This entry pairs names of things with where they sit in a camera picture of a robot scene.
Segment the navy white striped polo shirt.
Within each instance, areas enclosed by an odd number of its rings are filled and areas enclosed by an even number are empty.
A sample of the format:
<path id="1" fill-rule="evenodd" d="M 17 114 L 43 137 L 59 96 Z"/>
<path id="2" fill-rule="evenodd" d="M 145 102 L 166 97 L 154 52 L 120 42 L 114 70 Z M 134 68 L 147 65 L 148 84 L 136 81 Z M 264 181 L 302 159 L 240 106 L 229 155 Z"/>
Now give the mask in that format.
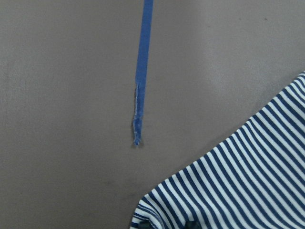
<path id="1" fill-rule="evenodd" d="M 305 75 L 139 201 L 132 229 L 302 229 Z"/>

